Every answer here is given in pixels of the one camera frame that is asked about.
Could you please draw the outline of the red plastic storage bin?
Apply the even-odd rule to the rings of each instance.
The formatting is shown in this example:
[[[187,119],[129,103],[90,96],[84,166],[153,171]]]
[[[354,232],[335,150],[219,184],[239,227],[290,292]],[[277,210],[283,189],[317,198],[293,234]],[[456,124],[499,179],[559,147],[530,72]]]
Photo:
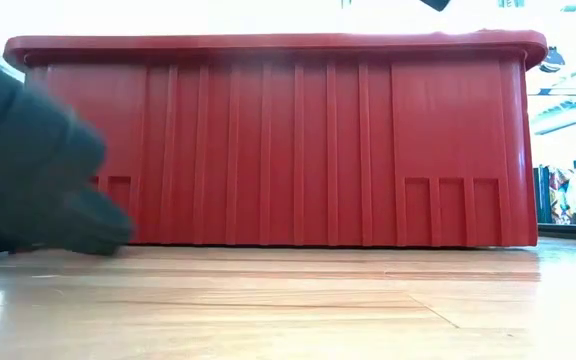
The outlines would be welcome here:
[[[536,31],[19,36],[141,244],[532,246]]]

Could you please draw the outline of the colourful patterned fabric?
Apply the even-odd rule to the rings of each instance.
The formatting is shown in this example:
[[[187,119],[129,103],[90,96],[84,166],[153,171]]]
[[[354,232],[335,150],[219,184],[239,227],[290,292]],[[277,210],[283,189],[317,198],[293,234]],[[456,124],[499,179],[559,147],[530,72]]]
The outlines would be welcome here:
[[[566,193],[573,172],[570,169],[555,166],[548,166],[547,170],[552,222],[558,225],[569,225],[571,213]]]

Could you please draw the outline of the black ceiling lamp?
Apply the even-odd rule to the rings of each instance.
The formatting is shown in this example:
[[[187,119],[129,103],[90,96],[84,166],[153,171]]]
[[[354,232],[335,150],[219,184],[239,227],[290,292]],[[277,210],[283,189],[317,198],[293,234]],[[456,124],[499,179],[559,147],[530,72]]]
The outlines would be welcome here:
[[[566,61],[556,46],[549,46],[545,59],[540,63],[539,70],[544,73],[557,73],[566,65]]]

